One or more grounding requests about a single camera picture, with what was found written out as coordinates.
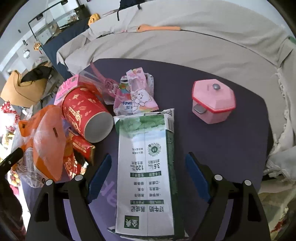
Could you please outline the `glass fish tank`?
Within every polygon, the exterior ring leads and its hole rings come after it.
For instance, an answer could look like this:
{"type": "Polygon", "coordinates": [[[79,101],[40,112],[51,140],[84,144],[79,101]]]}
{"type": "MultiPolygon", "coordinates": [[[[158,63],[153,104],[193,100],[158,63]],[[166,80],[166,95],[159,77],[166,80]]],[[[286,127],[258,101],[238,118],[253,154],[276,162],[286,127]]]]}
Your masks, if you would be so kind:
{"type": "Polygon", "coordinates": [[[89,17],[89,10],[79,1],[47,1],[46,8],[33,17],[28,26],[36,42],[44,45],[67,28],[89,17]]]}

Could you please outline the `green white milk carton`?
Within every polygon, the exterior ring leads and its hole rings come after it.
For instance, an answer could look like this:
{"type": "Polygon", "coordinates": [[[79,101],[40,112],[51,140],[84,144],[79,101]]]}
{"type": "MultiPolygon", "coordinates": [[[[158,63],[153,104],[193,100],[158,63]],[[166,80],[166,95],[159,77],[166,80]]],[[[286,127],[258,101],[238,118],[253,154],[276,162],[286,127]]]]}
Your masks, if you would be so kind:
{"type": "Polygon", "coordinates": [[[174,109],[117,116],[113,233],[130,240],[183,240],[174,169],[174,109]]]}

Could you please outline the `pink toy pot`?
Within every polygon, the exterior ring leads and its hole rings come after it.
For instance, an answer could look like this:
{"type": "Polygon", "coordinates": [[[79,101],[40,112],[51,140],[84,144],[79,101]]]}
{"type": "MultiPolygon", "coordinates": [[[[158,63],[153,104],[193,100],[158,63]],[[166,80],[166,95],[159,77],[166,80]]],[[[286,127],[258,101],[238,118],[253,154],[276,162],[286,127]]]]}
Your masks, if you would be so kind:
{"type": "Polygon", "coordinates": [[[225,121],[236,109],[234,91],[217,79],[195,81],[192,112],[207,124],[225,121]]]}

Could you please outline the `grey covered sofa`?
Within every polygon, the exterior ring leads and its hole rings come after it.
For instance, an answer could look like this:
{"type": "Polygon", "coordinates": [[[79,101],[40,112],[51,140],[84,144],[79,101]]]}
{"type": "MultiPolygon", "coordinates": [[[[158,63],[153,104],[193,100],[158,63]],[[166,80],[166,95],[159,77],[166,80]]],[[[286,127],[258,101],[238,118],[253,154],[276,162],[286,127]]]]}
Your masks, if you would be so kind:
{"type": "Polygon", "coordinates": [[[63,45],[57,63],[77,74],[103,58],[163,61],[244,86],[267,105],[275,148],[266,172],[295,181],[295,40],[284,27],[227,1],[148,1],[92,23],[63,45]],[[180,31],[138,33],[140,25],[180,31]]]}

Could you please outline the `pink bunny candy wrapper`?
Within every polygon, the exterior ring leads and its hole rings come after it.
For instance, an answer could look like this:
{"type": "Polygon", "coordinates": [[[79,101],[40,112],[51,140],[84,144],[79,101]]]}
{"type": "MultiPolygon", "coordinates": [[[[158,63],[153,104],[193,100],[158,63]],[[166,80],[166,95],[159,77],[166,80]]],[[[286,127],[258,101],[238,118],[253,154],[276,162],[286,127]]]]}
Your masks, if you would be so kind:
{"type": "Polygon", "coordinates": [[[153,97],[153,83],[148,84],[144,70],[140,68],[131,69],[126,72],[130,95],[132,99],[133,114],[158,110],[159,107],[153,97]]]}

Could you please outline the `yellow plush toy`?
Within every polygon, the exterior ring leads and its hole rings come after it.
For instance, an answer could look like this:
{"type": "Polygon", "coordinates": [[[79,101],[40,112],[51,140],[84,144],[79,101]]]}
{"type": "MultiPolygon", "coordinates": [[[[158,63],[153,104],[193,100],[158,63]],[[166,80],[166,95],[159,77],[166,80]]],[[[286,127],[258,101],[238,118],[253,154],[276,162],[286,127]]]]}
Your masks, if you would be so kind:
{"type": "Polygon", "coordinates": [[[100,20],[99,14],[95,13],[95,14],[91,15],[88,20],[88,26],[90,26],[92,23],[95,23],[98,20],[100,20]]]}

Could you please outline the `red snack bag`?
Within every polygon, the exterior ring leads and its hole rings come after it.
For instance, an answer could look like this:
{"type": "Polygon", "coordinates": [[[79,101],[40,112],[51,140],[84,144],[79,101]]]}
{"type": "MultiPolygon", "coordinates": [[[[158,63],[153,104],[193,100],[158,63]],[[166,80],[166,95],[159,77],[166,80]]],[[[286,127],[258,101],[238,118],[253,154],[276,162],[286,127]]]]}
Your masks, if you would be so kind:
{"type": "Polygon", "coordinates": [[[63,165],[70,179],[84,175],[88,166],[94,165],[95,146],[79,134],[68,130],[63,165]]]}

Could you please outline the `purple table cloth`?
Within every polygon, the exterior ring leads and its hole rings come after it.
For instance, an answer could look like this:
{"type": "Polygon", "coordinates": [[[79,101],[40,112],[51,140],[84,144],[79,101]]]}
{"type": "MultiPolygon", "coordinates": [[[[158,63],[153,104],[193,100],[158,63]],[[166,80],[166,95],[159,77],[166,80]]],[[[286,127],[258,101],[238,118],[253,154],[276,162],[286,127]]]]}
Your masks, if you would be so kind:
{"type": "MultiPolygon", "coordinates": [[[[143,67],[154,77],[154,96],[162,108],[175,109],[175,155],[178,210],[190,240],[270,240],[268,222],[257,191],[263,176],[267,151],[273,143],[264,100],[229,80],[236,96],[236,109],[226,121],[208,125],[192,110],[194,81],[213,75],[193,68],[139,59],[101,59],[83,73],[119,79],[125,70],[143,67]],[[203,200],[186,168],[185,157],[192,152],[211,170],[210,195],[203,200]]],[[[73,182],[68,207],[67,183],[55,183],[40,190],[32,210],[26,240],[129,240],[109,233],[112,208],[99,195],[87,206],[73,182]]]]}

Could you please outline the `orange back scratcher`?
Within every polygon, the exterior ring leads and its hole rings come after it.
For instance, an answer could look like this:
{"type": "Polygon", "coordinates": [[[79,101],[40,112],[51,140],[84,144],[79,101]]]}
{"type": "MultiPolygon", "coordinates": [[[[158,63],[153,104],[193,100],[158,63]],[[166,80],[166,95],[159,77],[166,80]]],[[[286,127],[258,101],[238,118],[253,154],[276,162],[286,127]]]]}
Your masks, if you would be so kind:
{"type": "Polygon", "coordinates": [[[140,25],[137,28],[138,33],[148,32],[148,31],[180,31],[180,27],[176,26],[150,26],[150,25],[140,25]]]}

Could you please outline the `tan bag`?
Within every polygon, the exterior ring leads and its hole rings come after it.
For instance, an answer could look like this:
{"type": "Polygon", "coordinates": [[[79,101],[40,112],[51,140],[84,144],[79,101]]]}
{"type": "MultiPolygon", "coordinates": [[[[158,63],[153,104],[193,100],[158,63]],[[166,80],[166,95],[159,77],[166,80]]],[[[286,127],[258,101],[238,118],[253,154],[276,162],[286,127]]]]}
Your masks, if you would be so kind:
{"type": "Polygon", "coordinates": [[[1,98],[10,104],[30,108],[43,97],[48,83],[47,78],[21,82],[22,75],[14,70],[1,91],[1,98]]]}

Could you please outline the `dark backpack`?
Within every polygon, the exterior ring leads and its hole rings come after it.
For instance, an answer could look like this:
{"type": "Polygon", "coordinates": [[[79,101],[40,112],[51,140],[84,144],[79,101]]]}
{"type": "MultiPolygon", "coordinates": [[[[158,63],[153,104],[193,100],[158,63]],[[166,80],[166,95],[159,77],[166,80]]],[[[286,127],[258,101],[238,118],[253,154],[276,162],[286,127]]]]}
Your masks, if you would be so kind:
{"type": "Polygon", "coordinates": [[[144,3],[145,0],[121,0],[119,9],[117,10],[117,20],[119,21],[119,12],[123,9],[130,8],[132,6],[137,6],[138,9],[141,9],[141,4],[144,3]]]}

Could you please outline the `pink tissue pack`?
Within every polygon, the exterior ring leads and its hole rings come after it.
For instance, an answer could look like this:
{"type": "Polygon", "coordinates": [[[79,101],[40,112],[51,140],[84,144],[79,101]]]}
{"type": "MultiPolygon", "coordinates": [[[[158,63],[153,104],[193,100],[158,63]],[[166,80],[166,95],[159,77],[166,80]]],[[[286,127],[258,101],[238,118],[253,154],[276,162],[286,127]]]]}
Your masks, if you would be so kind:
{"type": "MultiPolygon", "coordinates": [[[[149,88],[148,93],[154,96],[154,77],[145,73],[147,80],[147,86],[149,88]]],[[[132,99],[130,95],[130,86],[128,84],[127,76],[122,76],[120,84],[116,93],[113,111],[116,115],[132,115],[132,99]]]]}

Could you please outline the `orange plastic bag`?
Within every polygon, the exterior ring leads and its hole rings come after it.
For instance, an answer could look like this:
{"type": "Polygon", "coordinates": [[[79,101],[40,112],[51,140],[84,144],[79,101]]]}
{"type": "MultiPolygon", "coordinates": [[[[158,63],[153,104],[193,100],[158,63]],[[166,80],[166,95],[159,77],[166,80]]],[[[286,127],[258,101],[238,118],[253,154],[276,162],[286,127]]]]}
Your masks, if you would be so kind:
{"type": "Polygon", "coordinates": [[[65,145],[61,108],[48,105],[29,120],[18,122],[12,150],[20,147],[23,157],[14,170],[32,188],[43,187],[48,179],[57,182],[62,176],[65,145]]]}

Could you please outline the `red paper cup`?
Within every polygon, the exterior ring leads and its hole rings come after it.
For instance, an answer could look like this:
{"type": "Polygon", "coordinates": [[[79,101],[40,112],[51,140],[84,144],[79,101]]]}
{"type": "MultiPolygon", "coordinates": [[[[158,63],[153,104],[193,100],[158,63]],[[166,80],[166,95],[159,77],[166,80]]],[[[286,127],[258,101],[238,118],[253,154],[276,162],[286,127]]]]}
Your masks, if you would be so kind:
{"type": "Polygon", "coordinates": [[[76,87],[65,96],[62,113],[85,140],[97,143],[113,128],[113,117],[104,104],[86,87],[76,87]]]}

